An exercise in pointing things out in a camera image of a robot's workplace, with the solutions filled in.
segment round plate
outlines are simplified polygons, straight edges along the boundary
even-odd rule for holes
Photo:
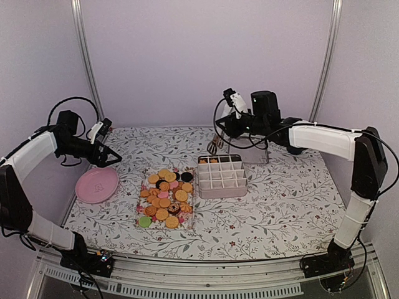
[[[99,204],[115,193],[118,183],[118,174],[113,168],[93,168],[77,181],[76,196],[87,204]]]

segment white wall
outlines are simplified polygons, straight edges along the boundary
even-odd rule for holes
[[[0,156],[5,156],[38,127],[59,100],[89,97],[69,0],[0,1]],[[86,103],[65,105],[95,120]],[[60,223],[74,184],[84,170],[63,168],[53,156],[26,179],[33,208]],[[17,236],[0,236],[0,297],[23,298],[36,254]]]
[[[307,118],[324,59],[331,0],[85,0],[105,114],[115,126],[211,125],[223,90],[249,103],[276,92]]]
[[[399,2],[344,1],[331,73],[318,121],[349,128],[376,127],[399,153]],[[397,167],[386,151],[392,182]],[[350,164],[326,157],[348,200]],[[372,238],[392,298],[399,298],[399,188],[380,199],[366,235]]]

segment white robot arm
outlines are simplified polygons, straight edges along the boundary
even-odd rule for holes
[[[218,106],[224,100],[227,102],[226,106],[234,105],[231,99],[235,98],[235,93],[231,88],[225,90],[224,98]],[[216,126],[232,138],[243,133],[265,136],[258,143],[272,141],[285,146],[292,154],[299,154],[305,148],[310,148],[353,162],[350,202],[340,228],[330,242],[328,254],[322,258],[309,257],[301,261],[306,277],[353,267],[350,248],[371,216],[388,169],[378,131],[372,127],[365,130],[342,130],[299,118],[282,119],[276,94],[272,92],[254,92],[251,100],[253,111],[239,113],[240,118],[236,117],[237,111],[234,107],[230,110],[230,115],[218,120],[214,118],[217,134]]]
[[[8,237],[13,234],[28,237],[42,245],[52,246],[61,252],[61,265],[75,270],[90,269],[96,275],[109,277],[113,260],[99,259],[87,252],[81,235],[63,229],[33,211],[22,188],[27,175],[50,154],[70,154],[76,158],[86,158],[98,167],[117,163],[122,158],[109,147],[96,140],[98,134],[105,135],[111,121],[104,119],[96,124],[91,140],[76,136],[78,117],[71,111],[62,111],[56,125],[40,128],[24,141],[12,153],[0,161],[0,224],[2,234]],[[9,235],[5,229],[12,230]]]

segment white grid container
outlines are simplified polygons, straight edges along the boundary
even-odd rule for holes
[[[198,190],[203,199],[240,197],[247,194],[248,179],[238,154],[198,158]]]

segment table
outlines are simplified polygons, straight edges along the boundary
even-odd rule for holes
[[[108,201],[75,201],[65,228],[89,247],[121,254],[189,260],[275,259],[323,252],[345,207],[319,152],[298,156],[269,145],[269,164],[245,164],[242,198],[198,199],[193,230],[137,229],[136,203],[145,168],[196,166],[212,128],[117,128],[106,145],[122,156],[120,184]]]

